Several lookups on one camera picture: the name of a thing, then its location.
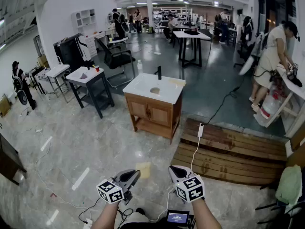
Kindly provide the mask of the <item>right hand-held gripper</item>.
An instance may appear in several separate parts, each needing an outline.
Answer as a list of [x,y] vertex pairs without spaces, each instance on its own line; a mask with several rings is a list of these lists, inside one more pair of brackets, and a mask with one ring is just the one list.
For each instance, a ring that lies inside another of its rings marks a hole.
[[204,199],[204,182],[200,175],[184,166],[169,166],[168,171],[179,198],[188,203]]

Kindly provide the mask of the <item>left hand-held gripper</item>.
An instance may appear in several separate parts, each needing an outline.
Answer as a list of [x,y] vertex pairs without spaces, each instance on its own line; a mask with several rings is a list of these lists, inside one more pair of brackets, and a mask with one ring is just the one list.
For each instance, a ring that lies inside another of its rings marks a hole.
[[100,198],[108,204],[123,201],[127,205],[132,199],[130,191],[141,176],[140,170],[127,169],[114,177],[104,179],[96,186]]

